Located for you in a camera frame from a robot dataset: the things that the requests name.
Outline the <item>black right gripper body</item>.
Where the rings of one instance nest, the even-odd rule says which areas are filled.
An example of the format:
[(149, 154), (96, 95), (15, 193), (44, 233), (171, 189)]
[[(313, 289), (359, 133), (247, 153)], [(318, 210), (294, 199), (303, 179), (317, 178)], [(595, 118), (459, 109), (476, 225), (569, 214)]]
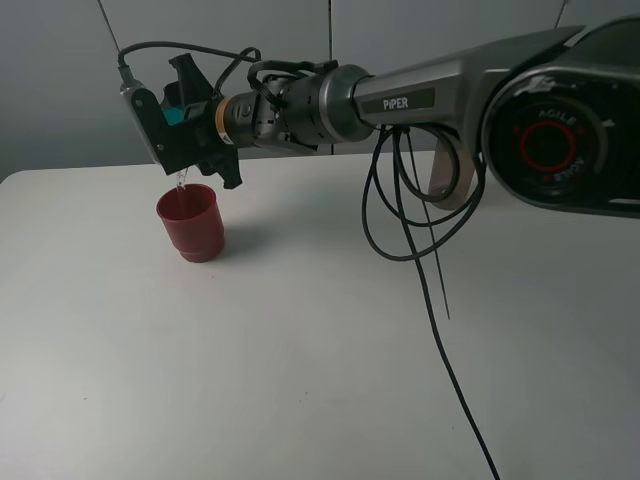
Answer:
[(290, 132), (279, 111), (256, 92), (222, 96), (186, 106), (185, 120), (169, 125), (189, 167), (216, 148), (290, 150)]

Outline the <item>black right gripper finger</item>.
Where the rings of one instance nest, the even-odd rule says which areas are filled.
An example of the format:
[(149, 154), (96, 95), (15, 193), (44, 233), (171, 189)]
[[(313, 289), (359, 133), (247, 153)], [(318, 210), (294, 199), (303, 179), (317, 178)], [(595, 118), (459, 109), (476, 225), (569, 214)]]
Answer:
[(171, 107), (185, 108), (214, 96), (212, 85), (189, 53), (170, 59), (169, 64), (177, 73), (177, 80), (168, 85), (168, 104)]
[(216, 148), (206, 153), (197, 167), (203, 176), (219, 175), (224, 189), (235, 189), (243, 183), (238, 151), (234, 148)]

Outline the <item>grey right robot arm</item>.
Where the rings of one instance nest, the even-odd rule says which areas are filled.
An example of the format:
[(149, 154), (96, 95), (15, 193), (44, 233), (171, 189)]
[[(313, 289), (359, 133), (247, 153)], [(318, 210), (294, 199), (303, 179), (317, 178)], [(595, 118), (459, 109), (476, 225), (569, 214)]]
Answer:
[(248, 92), (198, 79), (154, 146), (165, 172), (203, 165), (238, 184), (238, 150), (307, 154), (377, 127), (442, 129), (537, 207), (639, 213), (639, 20), (494, 41), (389, 73), (259, 60)]

